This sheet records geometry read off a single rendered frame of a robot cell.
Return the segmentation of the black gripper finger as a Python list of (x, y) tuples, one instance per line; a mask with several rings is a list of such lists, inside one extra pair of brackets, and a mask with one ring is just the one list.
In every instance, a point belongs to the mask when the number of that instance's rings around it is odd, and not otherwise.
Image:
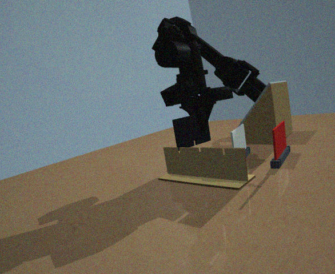
[(196, 112), (191, 108), (191, 106), (193, 105), (188, 105), (188, 106), (179, 106), (179, 108), (182, 108), (183, 110), (187, 111), (188, 114), (191, 115), (195, 115)]
[(191, 106), (191, 108), (196, 112), (198, 125), (201, 133), (205, 132), (209, 116), (212, 112), (214, 104), (216, 104), (216, 101)]

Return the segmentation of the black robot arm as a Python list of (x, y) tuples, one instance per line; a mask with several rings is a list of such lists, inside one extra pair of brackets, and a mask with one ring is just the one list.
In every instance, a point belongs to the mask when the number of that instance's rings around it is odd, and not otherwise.
[[(266, 85), (257, 76), (259, 71), (246, 61), (225, 57), (211, 45), (202, 40), (191, 23), (180, 17), (164, 18), (158, 29), (158, 38), (152, 49), (161, 67), (179, 69), (203, 66), (203, 57), (215, 68), (215, 76), (229, 86), (238, 96), (245, 94), (255, 102)], [(251, 73), (249, 72), (251, 71)], [(246, 79), (248, 73), (250, 75)], [(243, 83), (244, 79), (246, 81)], [(241, 88), (239, 86), (243, 83)], [(190, 76), (185, 80), (177, 78), (177, 83), (160, 92), (165, 104), (176, 104), (187, 96), (197, 96), (197, 90)]]

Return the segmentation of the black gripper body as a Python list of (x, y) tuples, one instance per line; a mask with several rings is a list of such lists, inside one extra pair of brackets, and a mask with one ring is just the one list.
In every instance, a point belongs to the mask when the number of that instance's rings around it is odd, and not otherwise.
[[(181, 68), (179, 69), (179, 73), (177, 78), (180, 77), (181, 80), (185, 80), (185, 76), (187, 75), (192, 78), (197, 90), (197, 96), (189, 95), (176, 104), (181, 104), (181, 106), (198, 105), (233, 98), (233, 92), (229, 86), (206, 87), (205, 74), (208, 74), (208, 70), (204, 70), (203, 66)], [(198, 94), (200, 95), (198, 96)]]

